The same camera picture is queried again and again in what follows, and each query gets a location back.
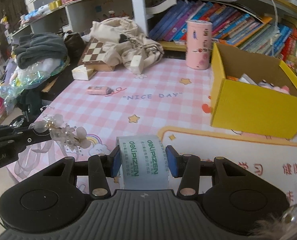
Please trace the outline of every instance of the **pink checkered tablecloth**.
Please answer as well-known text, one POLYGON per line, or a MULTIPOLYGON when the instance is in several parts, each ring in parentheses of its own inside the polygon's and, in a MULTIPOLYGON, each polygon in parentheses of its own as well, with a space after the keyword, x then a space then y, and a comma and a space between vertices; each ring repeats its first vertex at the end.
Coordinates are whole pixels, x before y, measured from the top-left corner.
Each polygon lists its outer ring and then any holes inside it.
MULTIPOLYGON (((157 134, 166 126, 241 136, 236 131, 210 126, 211 75, 211 69, 196 71, 188 68, 184 60, 177 59, 163 59, 141 75, 133 75, 125 68, 98 72, 90 81, 73 81, 50 104, 53 108, 45 112, 62 114, 70 126, 86 129, 91 147, 77 153, 66 149, 68 155, 79 161, 101 152, 109 153, 118 136, 157 134), (89 86, 108 86, 114 93, 89 95, 89 86)), ((26 174, 31 176, 61 158, 63 153, 55 144, 55 152, 37 156, 35 165, 26 174)), ((15 163, 8 168, 22 180, 14 171, 15 163)), ((78 185, 87 192, 85 178, 79 179, 78 185)))

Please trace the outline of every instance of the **white cable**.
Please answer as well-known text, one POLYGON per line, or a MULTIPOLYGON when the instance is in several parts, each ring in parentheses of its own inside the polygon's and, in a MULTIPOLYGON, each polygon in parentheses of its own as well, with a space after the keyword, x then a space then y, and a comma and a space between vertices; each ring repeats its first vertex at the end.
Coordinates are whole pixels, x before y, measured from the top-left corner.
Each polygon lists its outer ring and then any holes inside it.
POLYGON ((274 44, 273 44, 273 37, 277 34, 279 34, 279 29, 278 29, 278 10, 276 9, 275 2, 271 0, 273 7, 274 7, 274 13, 275 13, 275 27, 274 27, 274 32, 273 36, 270 38, 270 45, 272 45, 272 57, 274 57, 274 44))

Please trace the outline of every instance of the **metal screw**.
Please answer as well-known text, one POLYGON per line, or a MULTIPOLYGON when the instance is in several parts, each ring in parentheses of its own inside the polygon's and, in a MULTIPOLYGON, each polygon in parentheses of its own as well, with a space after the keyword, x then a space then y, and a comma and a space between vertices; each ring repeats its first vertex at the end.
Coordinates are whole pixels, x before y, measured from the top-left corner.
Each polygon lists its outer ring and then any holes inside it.
POLYGON ((186 187, 186 188, 182 188, 180 190, 180 193, 183 195, 183 196, 192 196, 195 194, 195 190, 190 188, 190 187, 186 187))
POLYGON ((105 196, 107 194, 107 190, 104 188, 96 188, 92 191, 92 194, 98 197, 105 196))

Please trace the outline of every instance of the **table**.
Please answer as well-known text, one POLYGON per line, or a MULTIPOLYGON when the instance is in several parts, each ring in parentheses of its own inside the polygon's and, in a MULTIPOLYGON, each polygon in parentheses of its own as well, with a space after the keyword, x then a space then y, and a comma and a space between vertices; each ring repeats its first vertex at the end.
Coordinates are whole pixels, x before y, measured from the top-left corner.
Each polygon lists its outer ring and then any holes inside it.
MULTIPOLYGON (((73 81, 45 112, 62 114, 70 126, 83 126, 88 132, 89 149, 72 152, 66 148, 66 154, 76 160, 109 154, 117 136, 157 134, 164 146, 173 145, 179 153, 193 153, 202 160, 224 156, 297 202, 297 135, 286 140, 211 127, 211 75, 210 69, 196 71, 178 59, 163 59, 141 75, 125 68, 98 72, 90 81, 73 81), (90 85, 111 87, 113 93, 88 95, 90 85)), ((8 166, 18 180, 63 158, 63 153, 55 144, 48 153, 39 156, 30 151, 26 157, 34 160, 33 165, 24 161, 8 166), (25 171, 22 178, 19 171, 25 171)), ((108 182, 112 190, 119 188, 118 178, 108 182)), ((178 185, 179 179, 170 177, 170 188, 176 190, 178 185)), ((77 186, 88 192, 87 178, 78 178, 77 186)), ((210 178, 201 177, 200 192, 210 186, 210 178)))

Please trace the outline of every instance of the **yellow box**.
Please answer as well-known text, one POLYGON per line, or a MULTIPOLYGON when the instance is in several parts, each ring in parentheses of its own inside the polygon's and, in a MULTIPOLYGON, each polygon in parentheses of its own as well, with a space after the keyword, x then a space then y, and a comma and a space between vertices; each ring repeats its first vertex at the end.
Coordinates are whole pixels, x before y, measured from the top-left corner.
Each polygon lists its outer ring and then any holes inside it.
POLYGON ((297 134, 297 77, 283 61, 214 43, 212 70, 211 126, 286 139, 297 134), (287 86, 290 95, 226 78, 244 73, 257 84, 287 86))

